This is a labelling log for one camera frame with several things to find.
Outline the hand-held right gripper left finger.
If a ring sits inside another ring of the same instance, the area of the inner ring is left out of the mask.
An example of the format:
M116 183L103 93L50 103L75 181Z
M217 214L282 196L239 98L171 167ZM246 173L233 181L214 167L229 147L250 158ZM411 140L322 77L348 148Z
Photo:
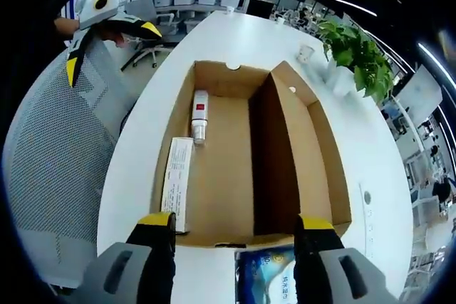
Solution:
M127 241L114 243L87 267L83 302L169 303L175 243L175 213L144 216Z

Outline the person's left hand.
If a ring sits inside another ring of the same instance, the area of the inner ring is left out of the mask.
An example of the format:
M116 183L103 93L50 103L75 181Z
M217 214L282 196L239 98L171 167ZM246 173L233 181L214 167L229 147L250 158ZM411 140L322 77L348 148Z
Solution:
M72 36L80 26L79 20L67 19L63 17L56 18L53 23L56 27L56 31L65 37Z

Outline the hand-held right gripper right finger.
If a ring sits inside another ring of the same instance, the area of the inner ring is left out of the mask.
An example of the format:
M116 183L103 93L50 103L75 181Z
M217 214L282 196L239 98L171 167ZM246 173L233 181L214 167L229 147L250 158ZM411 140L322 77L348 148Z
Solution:
M294 280L299 303L397 303L384 274L362 253L346 248L333 225L298 215Z

